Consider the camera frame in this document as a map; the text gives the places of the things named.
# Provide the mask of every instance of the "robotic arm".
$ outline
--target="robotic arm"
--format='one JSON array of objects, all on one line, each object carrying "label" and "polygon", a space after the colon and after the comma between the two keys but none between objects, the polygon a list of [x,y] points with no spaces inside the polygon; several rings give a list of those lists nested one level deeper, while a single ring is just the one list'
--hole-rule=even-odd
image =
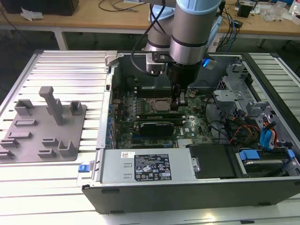
[{"label": "robotic arm", "polygon": [[147,71],[161,72],[167,65],[167,76],[172,81],[172,110],[187,105],[185,94],[189,84],[193,83],[202,65],[211,28],[216,18],[221,0],[177,0],[175,12],[174,0],[146,0],[144,2],[167,6],[161,17],[169,37],[158,33],[157,24],[149,32],[146,51]]}]

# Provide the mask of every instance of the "blue latch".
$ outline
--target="blue latch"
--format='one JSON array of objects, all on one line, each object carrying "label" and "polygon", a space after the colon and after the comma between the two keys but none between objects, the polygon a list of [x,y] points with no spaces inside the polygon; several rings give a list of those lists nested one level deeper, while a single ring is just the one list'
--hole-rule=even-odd
[{"label": "blue latch", "polygon": [[89,173],[90,172],[90,165],[84,165],[84,164],[79,165],[78,172],[79,173]]},{"label": "blue latch", "polygon": [[272,137],[272,131],[263,127],[261,132],[261,137],[260,137],[260,143],[261,146],[265,147],[268,151],[272,150],[270,148],[271,137]]},{"label": "blue latch", "polygon": [[248,150],[243,150],[239,152],[241,160],[253,160],[253,159],[260,159],[260,156],[257,152],[257,150],[253,149],[248,149]]},{"label": "blue latch", "polygon": [[290,158],[295,158],[295,153],[293,152],[293,150],[288,149],[287,154],[289,155]]}]

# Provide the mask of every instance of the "warning label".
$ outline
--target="warning label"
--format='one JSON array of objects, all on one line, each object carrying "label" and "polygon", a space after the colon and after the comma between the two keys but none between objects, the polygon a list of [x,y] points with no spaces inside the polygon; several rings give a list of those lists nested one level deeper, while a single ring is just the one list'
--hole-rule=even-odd
[{"label": "warning label", "polygon": [[135,180],[172,180],[169,155],[135,155]]}]

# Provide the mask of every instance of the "red wire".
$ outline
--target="red wire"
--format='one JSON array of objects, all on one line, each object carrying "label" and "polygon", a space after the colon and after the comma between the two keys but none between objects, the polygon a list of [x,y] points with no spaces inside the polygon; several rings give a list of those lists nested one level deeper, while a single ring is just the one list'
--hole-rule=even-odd
[{"label": "red wire", "polygon": [[118,100],[118,98],[119,98],[119,88],[117,88],[117,99],[116,100]]},{"label": "red wire", "polygon": [[234,137],[237,135],[237,133],[239,132],[239,130],[241,129],[241,128],[243,128],[243,127],[252,127],[252,128],[255,128],[255,129],[257,129],[259,132],[260,132],[260,129],[258,128],[258,127],[256,127],[256,126],[253,126],[253,125],[242,125],[242,126],[240,126],[236,131],[235,131],[235,133],[234,133]]}]

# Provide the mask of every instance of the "blue plastic tab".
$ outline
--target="blue plastic tab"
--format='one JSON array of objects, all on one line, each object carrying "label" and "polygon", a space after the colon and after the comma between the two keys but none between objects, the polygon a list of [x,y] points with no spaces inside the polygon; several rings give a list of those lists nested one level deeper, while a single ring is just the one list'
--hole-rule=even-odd
[{"label": "blue plastic tab", "polygon": [[78,172],[79,173],[89,173],[90,172],[90,165],[79,165]]},{"label": "blue plastic tab", "polygon": [[267,130],[265,127],[262,128],[260,143],[261,146],[265,147],[268,151],[272,150],[270,148],[271,137],[272,137],[272,131]]},{"label": "blue plastic tab", "polygon": [[260,159],[260,156],[259,156],[257,150],[253,150],[253,149],[243,150],[243,151],[239,152],[239,155],[240,155],[240,158],[242,161]]},{"label": "blue plastic tab", "polygon": [[177,0],[177,5],[185,12],[194,15],[203,15],[218,8],[221,0]]},{"label": "blue plastic tab", "polygon": [[295,158],[295,153],[293,152],[293,150],[288,149],[287,154],[289,155],[290,158]]}]

